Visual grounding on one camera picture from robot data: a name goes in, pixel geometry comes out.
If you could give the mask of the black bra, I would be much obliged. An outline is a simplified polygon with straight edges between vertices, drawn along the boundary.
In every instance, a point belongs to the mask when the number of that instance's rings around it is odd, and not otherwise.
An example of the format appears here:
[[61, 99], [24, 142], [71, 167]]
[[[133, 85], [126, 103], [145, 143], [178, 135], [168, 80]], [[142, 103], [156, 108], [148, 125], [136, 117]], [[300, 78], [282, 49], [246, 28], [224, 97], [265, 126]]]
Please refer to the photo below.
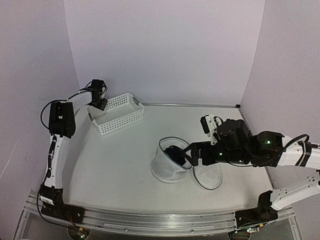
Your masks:
[[183, 166], [186, 163], [182, 156], [182, 149], [178, 146], [171, 145], [164, 150], [164, 153], [176, 164]]

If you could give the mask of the white perforated plastic basket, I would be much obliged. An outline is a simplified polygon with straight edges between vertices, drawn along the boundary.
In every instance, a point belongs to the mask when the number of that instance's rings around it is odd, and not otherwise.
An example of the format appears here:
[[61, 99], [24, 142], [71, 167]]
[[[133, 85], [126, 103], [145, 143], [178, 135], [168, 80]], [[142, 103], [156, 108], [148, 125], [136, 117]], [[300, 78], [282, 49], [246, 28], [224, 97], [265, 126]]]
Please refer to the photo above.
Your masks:
[[129, 92], [108, 99], [103, 110], [87, 108], [91, 122], [102, 136], [142, 120], [144, 111], [143, 104]]

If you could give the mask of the white mesh laundry bag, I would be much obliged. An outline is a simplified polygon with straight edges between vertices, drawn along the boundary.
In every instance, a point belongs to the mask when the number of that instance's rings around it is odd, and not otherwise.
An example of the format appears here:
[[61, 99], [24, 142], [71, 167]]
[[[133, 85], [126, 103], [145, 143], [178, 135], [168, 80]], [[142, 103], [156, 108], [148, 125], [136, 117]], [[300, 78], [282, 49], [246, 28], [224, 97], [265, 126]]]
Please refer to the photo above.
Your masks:
[[213, 191], [220, 187], [223, 175], [218, 165], [192, 166], [183, 156], [182, 151], [189, 143], [182, 138], [168, 136], [158, 142], [155, 157], [150, 163], [150, 171], [154, 177], [165, 183], [177, 183], [189, 172], [195, 181], [205, 190]]

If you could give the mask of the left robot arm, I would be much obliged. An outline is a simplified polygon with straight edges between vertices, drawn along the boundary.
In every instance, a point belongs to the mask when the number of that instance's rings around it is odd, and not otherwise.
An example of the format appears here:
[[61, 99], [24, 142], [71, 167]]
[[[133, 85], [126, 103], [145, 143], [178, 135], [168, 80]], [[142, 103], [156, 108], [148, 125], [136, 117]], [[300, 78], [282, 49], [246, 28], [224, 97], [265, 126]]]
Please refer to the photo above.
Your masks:
[[103, 80], [93, 79], [85, 88], [67, 99], [52, 100], [46, 105], [50, 107], [48, 124], [42, 120], [44, 111], [41, 111], [41, 124], [50, 134], [45, 175], [37, 195], [37, 199], [42, 201], [42, 215], [62, 220], [83, 216], [82, 207], [64, 203], [63, 169], [69, 153], [70, 139], [76, 132], [76, 114], [84, 106], [104, 110], [108, 102], [104, 97], [107, 89]]

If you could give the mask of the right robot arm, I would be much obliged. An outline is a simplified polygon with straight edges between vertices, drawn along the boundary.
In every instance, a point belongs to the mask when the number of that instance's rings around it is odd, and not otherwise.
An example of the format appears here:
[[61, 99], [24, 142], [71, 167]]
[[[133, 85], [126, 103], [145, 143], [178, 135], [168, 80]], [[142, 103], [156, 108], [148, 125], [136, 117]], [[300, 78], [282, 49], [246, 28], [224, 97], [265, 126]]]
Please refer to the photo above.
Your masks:
[[193, 142], [182, 150], [192, 165], [226, 163], [235, 167], [285, 167], [314, 169], [305, 180], [263, 192], [254, 208], [235, 212], [237, 229], [256, 227], [278, 218], [283, 208], [320, 193], [320, 145], [309, 141], [308, 134], [294, 138], [274, 131], [253, 135], [242, 119], [222, 120], [206, 115], [200, 119], [209, 141]]

